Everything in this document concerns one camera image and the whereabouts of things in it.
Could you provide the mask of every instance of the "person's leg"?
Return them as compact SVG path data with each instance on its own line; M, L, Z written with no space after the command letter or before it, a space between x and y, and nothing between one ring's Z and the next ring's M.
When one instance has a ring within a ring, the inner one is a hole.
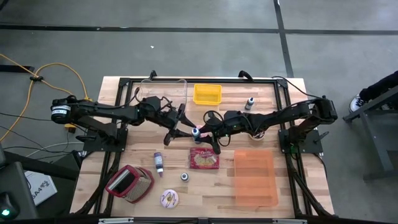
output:
M381 94L398 85L398 71L381 79L377 83L363 89L349 104L351 112L356 111L369 100L374 100Z
M381 79L377 83L363 89L359 93L359 97L368 102L369 100L374 100L381 94L385 93L387 90L394 88L398 85L398 71L393 74Z

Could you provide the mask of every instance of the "small bottle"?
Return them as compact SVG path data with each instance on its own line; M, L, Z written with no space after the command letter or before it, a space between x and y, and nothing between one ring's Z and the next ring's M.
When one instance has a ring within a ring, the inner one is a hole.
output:
M197 129L197 128L192 129L192 138L193 138L193 141L194 141L196 144L200 144L200 143L201 143L200 141L197 141L197 139L200 138L199 129Z
M155 152L154 157L155 157L156 171L157 171L157 173L160 175L160 177L163 177L163 159L162 159L162 153L160 153L160 152Z
M250 97L250 98L248 99L248 101L246 102L246 105L244 106L244 109L245 109L245 110L250 110L251 107L253 106L253 104L254 104L254 98L253 98L253 97Z
M189 180L188 174L187 173L182 173L181 174L181 180L184 181L184 182L188 182L188 180Z

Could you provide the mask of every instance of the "black pants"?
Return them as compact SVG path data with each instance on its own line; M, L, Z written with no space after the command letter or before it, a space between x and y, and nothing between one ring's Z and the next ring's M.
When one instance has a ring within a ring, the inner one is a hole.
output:
M377 83L363 89L359 96L364 101L374 100L381 94L398 85L398 71L383 78Z

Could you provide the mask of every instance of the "orange translucent tray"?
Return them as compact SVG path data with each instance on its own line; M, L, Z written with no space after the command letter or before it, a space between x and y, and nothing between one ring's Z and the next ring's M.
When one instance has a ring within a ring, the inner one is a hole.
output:
M235 150L235 196L238 206L276 206L274 161L271 151Z

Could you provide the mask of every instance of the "green light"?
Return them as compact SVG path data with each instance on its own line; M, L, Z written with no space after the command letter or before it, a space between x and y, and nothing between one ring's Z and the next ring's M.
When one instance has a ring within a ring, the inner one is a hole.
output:
M8 210L8 209L4 209L2 212L1 212L1 215L4 215L4 216L8 216L10 214L10 210Z

